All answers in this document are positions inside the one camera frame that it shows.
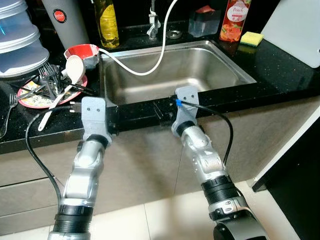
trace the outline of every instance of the cutting board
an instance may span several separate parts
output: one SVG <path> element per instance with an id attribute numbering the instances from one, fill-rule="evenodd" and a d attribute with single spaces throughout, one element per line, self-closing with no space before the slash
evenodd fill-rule
<path id="1" fill-rule="evenodd" d="M 310 67 L 320 66 L 320 0 L 281 0 L 261 33 Z"/>

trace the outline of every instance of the white cable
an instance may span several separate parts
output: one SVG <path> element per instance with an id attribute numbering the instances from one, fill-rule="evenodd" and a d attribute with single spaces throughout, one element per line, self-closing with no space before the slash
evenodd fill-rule
<path id="1" fill-rule="evenodd" d="M 146 75 L 149 75 L 151 73 L 153 73 L 157 67 L 160 65 L 161 61 L 162 61 L 162 58 L 164 56 L 164 53 L 165 53 L 165 46 L 166 46 L 166 32 L 167 32 L 167 23 L 168 23 L 168 19 L 169 19 L 169 15 L 170 15 L 170 12 L 172 10 L 172 8 L 174 7 L 174 5 L 176 4 L 178 0 L 173 0 L 173 2 L 171 3 L 168 11 L 166 12 L 166 15 L 165 15 L 165 19 L 164 19 L 164 24 L 163 24 L 163 39 L 162 39 L 162 49 L 161 49 L 161 54 L 160 54 L 160 57 L 158 59 L 158 62 L 154 65 L 154 67 L 152 69 L 150 69 L 149 71 L 146 71 L 146 72 L 136 72 L 130 68 L 128 68 L 126 65 L 124 65 L 122 62 L 120 62 L 118 59 L 116 59 L 110 52 L 104 50 L 104 49 L 101 49 L 99 48 L 99 51 L 104 53 L 104 54 L 107 54 L 111 59 L 113 59 L 117 64 L 119 64 L 121 67 L 123 67 L 125 70 L 127 70 L 128 72 L 134 74 L 134 75 L 138 75 L 138 76 L 146 76 Z"/>

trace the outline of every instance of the black granite countertop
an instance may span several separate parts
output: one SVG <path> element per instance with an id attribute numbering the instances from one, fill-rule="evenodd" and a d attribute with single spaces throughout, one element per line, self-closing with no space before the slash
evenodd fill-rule
<path id="1" fill-rule="evenodd" d="M 174 29 L 185 30 L 186 26 L 175 25 Z M 161 45 L 160 40 L 151 41 L 145 35 L 144 27 L 131 27 L 119 31 L 121 46 L 116 51 L 156 47 Z M 183 34 L 177 40 L 169 39 L 168 45 L 210 40 L 229 56 L 237 65 L 251 75 L 257 83 L 215 89 L 199 93 L 199 103 L 214 107 L 226 113 L 259 106 L 276 104 L 286 101 L 303 99 L 320 95 L 320 69 L 313 69 L 273 44 L 263 40 L 254 48 L 238 43 L 219 41 L 216 35 L 201 38 L 192 38 Z M 51 64 L 64 65 L 63 54 L 50 60 Z M 87 72 L 88 87 L 100 90 L 98 68 Z M 9 93 L 17 91 L 0 79 L 0 125 L 2 125 L 8 111 Z M 81 101 L 85 94 L 74 100 Z M 155 125 L 169 126 L 175 118 L 177 107 L 175 96 L 120 105 L 108 109 L 109 127 L 112 133 L 145 128 Z M 0 154 L 21 151 L 26 149 L 24 136 L 28 122 L 40 110 L 26 108 L 20 104 L 10 115 L 7 134 L 0 139 Z M 198 111 L 197 117 L 207 116 L 208 113 Z M 81 115 L 68 111 L 52 114 L 44 131 L 38 132 L 38 124 L 31 129 L 30 135 L 34 147 L 59 144 L 82 138 Z"/>

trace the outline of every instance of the juice bottle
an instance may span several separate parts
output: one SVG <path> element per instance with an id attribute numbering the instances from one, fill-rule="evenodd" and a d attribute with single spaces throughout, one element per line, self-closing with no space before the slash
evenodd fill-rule
<path id="1" fill-rule="evenodd" d="M 114 3 L 112 0 L 94 0 L 94 10 L 102 45 L 116 48 L 119 35 Z"/>
<path id="2" fill-rule="evenodd" d="M 240 40 L 251 0 L 229 0 L 219 39 L 228 42 Z"/>

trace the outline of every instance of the white floor tile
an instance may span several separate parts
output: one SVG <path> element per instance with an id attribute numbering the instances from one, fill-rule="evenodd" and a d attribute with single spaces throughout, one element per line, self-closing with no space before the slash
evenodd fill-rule
<path id="1" fill-rule="evenodd" d="M 99 214 L 91 223 L 91 240 L 149 240 L 144 205 Z"/>
<path id="2" fill-rule="evenodd" d="M 145 204 L 151 240 L 208 240 L 214 223 L 203 192 Z"/>
<path id="3" fill-rule="evenodd" d="M 48 234 L 49 226 L 45 226 L 29 231 L 0 236 L 0 240 L 46 240 Z"/>
<path id="4" fill-rule="evenodd" d="M 243 193 L 271 240 L 300 239 L 269 191 L 254 192 L 245 181 L 235 185 Z"/>

